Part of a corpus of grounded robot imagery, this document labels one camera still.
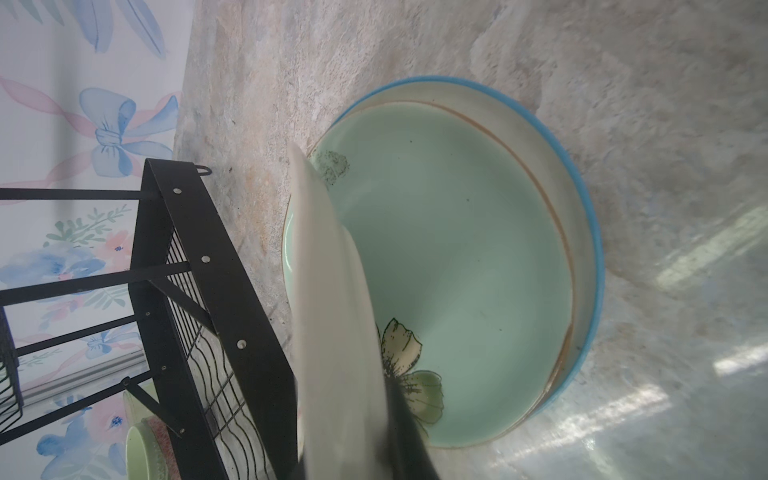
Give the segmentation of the red white patterned bowl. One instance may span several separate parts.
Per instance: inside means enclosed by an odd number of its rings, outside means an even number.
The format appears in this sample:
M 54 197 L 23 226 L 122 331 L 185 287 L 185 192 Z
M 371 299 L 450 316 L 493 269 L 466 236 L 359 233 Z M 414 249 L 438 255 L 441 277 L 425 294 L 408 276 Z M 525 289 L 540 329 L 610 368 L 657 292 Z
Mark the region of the red white patterned bowl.
M 177 460 L 171 443 L 171 438 L 166 425 L 157 416 L 151 416 L 147 418 L 146 422 L 151 428 L 153 435 L 155 436 L 155 439 L 160 447 L 168 470 L 169 478 L 171 480 L 180 480 L 181 474 L 179 472 Z

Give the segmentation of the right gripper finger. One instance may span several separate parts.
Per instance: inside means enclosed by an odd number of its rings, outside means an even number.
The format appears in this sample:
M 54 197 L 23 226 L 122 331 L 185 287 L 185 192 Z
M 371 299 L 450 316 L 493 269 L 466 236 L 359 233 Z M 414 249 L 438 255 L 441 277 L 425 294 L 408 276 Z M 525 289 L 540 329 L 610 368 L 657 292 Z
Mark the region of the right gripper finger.
M 398 480 L 438 480 L 416 421 L 396 379 L 385 378 L 389 423 L 388 452 L 393 478 Z

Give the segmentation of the green glass cup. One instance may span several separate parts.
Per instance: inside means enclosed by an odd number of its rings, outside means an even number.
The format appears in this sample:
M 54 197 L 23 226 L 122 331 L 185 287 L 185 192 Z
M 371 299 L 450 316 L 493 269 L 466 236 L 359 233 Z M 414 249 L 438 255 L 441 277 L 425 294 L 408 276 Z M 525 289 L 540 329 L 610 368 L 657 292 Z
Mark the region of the green glass cup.
M 158 400 L 156 389 L 154 384 L 150 383 L 148 386 L 141 387 L 148 395 L 150 395 L 155 401 Z M 129 391 L 123 391 L 123 403 L 125 408 L 126 419 L 129 427 L 141 422 L 144 419 L 154 416 L 152 411 L 145 407 L 138 399 L 136 399 Z

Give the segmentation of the left aluminium corner post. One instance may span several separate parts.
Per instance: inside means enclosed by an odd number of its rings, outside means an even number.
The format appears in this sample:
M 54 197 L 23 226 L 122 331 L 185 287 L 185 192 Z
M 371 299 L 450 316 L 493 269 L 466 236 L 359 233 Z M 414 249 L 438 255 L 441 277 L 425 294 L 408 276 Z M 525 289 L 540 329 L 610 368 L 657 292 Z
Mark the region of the left aluminium corner post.
M 24 390 L 22 392 L 24 405 L 44 402 L 58 395 L 74 391 L 83 385 L 102 381 L 109 376 L 134 367 L 145 367 L 147 365 L 145 354 L 142 351 L 108 360 L 79 372 Z

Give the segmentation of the white floral plate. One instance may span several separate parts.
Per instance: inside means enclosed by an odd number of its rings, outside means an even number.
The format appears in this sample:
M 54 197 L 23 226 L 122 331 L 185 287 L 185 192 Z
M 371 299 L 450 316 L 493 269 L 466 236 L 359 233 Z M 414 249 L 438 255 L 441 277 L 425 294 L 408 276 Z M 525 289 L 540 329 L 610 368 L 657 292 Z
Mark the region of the white floral plate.
M 605 293 L 600 225 L 587 186 L 567 150 L 533 113 L 513 98 L 468 79 L 427 75 L 400 79 L 370 91 L 330 124 L 391 101 L 425 101 L 454 110 L 508 148 L 552 210 L 569 254 L 573 286 L 571 342 L 551 385 L 530 410 L 546 409 L 574 381 L 596 336 Z

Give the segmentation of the cream patterned plate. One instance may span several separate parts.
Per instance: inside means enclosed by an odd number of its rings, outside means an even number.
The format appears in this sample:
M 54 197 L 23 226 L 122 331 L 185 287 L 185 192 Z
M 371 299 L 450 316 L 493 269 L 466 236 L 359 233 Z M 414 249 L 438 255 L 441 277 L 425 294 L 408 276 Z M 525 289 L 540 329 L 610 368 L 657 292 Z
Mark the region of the cream patterned plate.
M 309 479 L 389 479 L 379 337 L 356 245 L 295 144 L 284 242 Z

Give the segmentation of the pale green plate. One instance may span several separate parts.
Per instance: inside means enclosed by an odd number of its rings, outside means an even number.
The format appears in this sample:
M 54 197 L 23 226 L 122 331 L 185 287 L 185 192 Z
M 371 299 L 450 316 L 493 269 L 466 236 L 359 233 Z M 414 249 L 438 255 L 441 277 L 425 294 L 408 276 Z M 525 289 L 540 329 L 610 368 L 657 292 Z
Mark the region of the pale green plate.
M 384 380 L 434 447 L 522 421 L 569 335 L 572 272 L 528 173 L 446 107 L 391 101 L 331 127 L 311 154 L 360 256 Z

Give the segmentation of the light green ceramic bowl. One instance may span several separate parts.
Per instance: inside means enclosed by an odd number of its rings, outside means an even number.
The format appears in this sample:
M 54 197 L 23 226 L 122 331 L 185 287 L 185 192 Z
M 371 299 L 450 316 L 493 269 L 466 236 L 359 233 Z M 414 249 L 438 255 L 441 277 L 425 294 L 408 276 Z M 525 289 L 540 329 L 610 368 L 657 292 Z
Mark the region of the light green ceramic bowl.
M 169 470 L 161 447 L 146 420 L 130 427 L 125 444 L 128 480 L 168 480 Z

